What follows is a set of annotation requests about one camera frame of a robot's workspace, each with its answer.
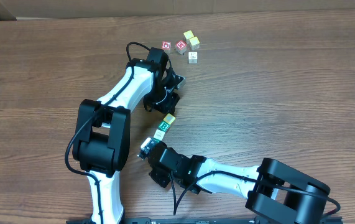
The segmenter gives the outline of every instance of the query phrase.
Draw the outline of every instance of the wire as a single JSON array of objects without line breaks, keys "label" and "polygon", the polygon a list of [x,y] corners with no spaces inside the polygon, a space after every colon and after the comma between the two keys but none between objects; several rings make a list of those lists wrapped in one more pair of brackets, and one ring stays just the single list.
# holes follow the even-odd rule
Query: wire
[{"label": "wire", "polygon": [[325,196],[322,196],[322,195],[319,195],[319,194],[314,194],[312,192],[307,192],[307,191],[304,191],[304,190],[296,190],[296,189],[291,189],[291,188],[288,188],[288,187],[283,187],[283,186],[279,186],[279,185],[274,185],[274,184],[270,184],[266,181],[263,181],[263,180],[256,180],[256,179],[252,179],[252,178],[248,178],[248,177],[245,177],[245,176],[240,176],[240,175],[236,175],[236,174],[232,174],[230,172],[226,172],[226,171],[221,171],[221,170],[214,170],[214,171],[211,171],[207,174],[203,174],[202,176],[200,177],[197,177],[184,191],[183,193],[181,194],[181,196],[178,198],[177,200],[177,203],[176,203],[176,206],[175,206],[175,210],[173,211],[173,214],[175,215],[176,214],[176,211],[177,211],[177,207],[178,205],[180,204],[180,202],[182,201],[182,198],[184,197],[184,195],[187,193],[187,191],[192,188],[198,181],[200,181],[201,179],[204,179],[205,177],[209,176],[209,175],[214,175],[214,174],[224,174],[224,175],[229,175],[231,177],[235,177],[235,178],[238,178],[238,179],[242,179],[242,180],[245,180],[245,181],[249,181],[249,182],[253,182],[253,183],[257,183],[259,185],[264,185],[266,187],[270,187],[270,188],[275,188],[275,189],[280,189],[280,190],[284,190],[284,191],[287,191],[287,192],[291,192],[291,193],[296,193],[296,194],[302,194],[302,195],[308,195],[308,196],[312,196],[312,197],[316,197],[316,198],[319,198],[319,199],[322,199],[322,200],[326,200],[328,202],[331,202],[333,204],[336,205],[336,208],[332,211],[329,211],[325,214],[322,215],[322,218],[321,219],[324,219],[330,215],[333,215],[335,213],[337,213],[339,210],[340,210],[340,204],[339,202],[337,202],[336,200],[332,199],[332,198],[329,198],[329,197],[325,197]]},{"label": "wire", "polygon": [[[139,45],[147,50],[150,50],[150,48],[140,44],[140,43],[137,43],[137,42],[131,42],[131,43],[128,43],[127,46],[126,46],[126,53],[127,53],[127,57],[129,58],[129,63],[131,62],[131,57],[130,57],[130,53],[129,53],[129,46],[132,45],[132,44],[135,44],[135,45]],[[102,112],[105,107],[107,107],[109,104],[111,104],[125,89],[126,87],[130,84],[130,82],[132,81],[132,79],[134,78],[134,66],[133,65],[129,65],[131,68],[132,68],[132,73],[128,79],[128,81],[122,86],[122,88],[117,92],[115,93],[115,95],[113,95],[113,97],[111,99],[109,99],[105,104],[103,104],[98,110],[96,110],[93,115],[91,115],[91,117],[82,125],[82,127],[72,136],[70,142],[68,143],[68,146],[67,146],[67,149],[65,150],[65,157],[64,157],[64,160],[65,160],[65,165],[66,167],[68,168],[68,170],[70,170],[71,172],[75,173],[75,174],[80,174],[80,175],[84,175],[84,176],[87,176],[87,177],[91,177],[93,180],[95,180],[95,186],[96,186],[96,189],[97,189],[97,201],[98,201],[98,215],[100,216],[100,222],[101,224],[104,223],[104,217],[103,217],[103,210],[101,208],[101,193],[100,193],[100,182],[99,180],[97,179],[97,177],[93,174],[90,174],[89,172],[82,172],[82,171],[78,171],[74,168],[71,167],[70,165],[70,161],[68,160],[68,157],[70,155],[70,151],[71,151],[71,148],[72,148],[72,145],[73,145],[73,142],[75,141],[76,137],[79,135],[79,133],[82,132],[83,128],[86,127],[86,125],[88,125],[92,120],[93,118],[95,118],[100,112]]]},{"label": "wire", "polygon": [[170,179],[170,183],[172,184],[172,190],[173,190],[173,211],[175,211],[177,208],[176,208],[176,190],[175,190],[175,184],[173,183],[173,179],[174,179],[173,172],[171,172],[171,173],[169,174],[169,179]]}]

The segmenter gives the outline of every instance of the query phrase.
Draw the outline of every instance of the wooden table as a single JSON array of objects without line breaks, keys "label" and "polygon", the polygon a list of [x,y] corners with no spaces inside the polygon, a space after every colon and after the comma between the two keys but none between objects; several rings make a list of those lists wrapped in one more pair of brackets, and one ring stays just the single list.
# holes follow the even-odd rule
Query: wooden table
[{"label": "wooden table", "polygon": [[[234,166],[278,159],[328,184],[338,215],[355,223],[355,10],[0,22],[0,223],[91,215],[87,179],[63,161],[80,102],[119,81],[128,42],[160,47],[188,29],[201,41],[198,64],[170,55],[187,84],[165,142]],[[132,114],[127,217],[173,217],[172,191],[136,157],[162,118],[141,104]],[[176,218],[254,216],[245,202],[187,194]]]}]

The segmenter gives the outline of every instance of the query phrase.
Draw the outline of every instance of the wood grain surface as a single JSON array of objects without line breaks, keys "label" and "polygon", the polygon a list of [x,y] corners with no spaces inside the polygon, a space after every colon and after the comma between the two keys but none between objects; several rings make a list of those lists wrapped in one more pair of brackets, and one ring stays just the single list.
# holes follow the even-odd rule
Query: wood grain surface
[{"label": "wood grain surface", "polygon": [[[201,47],[198,64],[170,55],[187,84],[168,146],[234,166],[278,159],[328,184],[355,223],[355,10],[0,22],[0,223],[91,215],[87,179],[63,162],[80,102],[119,81],[128,42],[160,47],[188,29]],[[162,118],[141,104],[132,114],[127,217],[173,218],[172,191],[136,157]],[[175,218],[253,217],[245,202],[187,194]]]}]

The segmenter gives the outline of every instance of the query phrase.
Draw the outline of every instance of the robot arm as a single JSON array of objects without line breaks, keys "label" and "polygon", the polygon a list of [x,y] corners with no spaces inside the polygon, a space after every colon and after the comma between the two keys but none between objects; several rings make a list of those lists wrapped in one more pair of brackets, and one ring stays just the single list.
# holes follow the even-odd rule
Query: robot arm
[{"label": "robot arm", "polygon": [[[116,99],[106,106],[91,126],[78,133],[73,144],[73,158],[80,162],[80,168],[93,174],[99,180],[100,202],[95,180],[89,178],[93,199],[93,214],[90,222],[97,224],[119,223],[123,216],[123,206],[119,194],[119,172],[124,167],[129,154],[130,114],[141,99],[162,113],[173,113],[179,97],[174,89],[183,86],[185,79],[176,75],[172,68],[166,69],[168,56],[163,50],[151,48],[146,60],[134,58],[128,63],[121,81],[97,101],[83,100],[78,112],[76,132],[133,78]],[[109,128],[109,135],[93,132],[92,127]]]},{"label": "robot arm", "polygon": [[[326,184],[274,159],[264,158],[260,166],[226,166],[203,156],[187,158],[162,141],[142,146],[139,156],[148,157],[152,168],[149,175],[161,187],[168,185],[170,174],[185,189],[175,210],[187,190],[247,198],[245,207],[271,223],[318,224],[339,209],[338,203],[328,198],[330,188]],[[284,203],[275,200],[278,189],[288,192]],[[335,203],[337,209],[323,215],[326,201]]]}]

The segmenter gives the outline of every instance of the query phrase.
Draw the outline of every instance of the stack of blocks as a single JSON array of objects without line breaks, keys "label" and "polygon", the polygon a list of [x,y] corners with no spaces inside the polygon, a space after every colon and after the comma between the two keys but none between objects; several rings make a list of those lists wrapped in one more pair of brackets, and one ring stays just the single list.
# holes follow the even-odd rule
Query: stack of blocks
[{"label": "stack of blocks", "polygon": [[[191,50],[196,50],[200,48],[200,40],[194,36],[192,31],[187,31],[184,33],[184,40],[179,40],[176,43],[176,51],[179,54],[184,54],[187,51],[187,43],[190,45]],[[167,41],[162,42],[162,50],[165,53],[171,53],[172,44]],[[189,52],[188,53],[188,63],[198,63],[198,52]]]}]

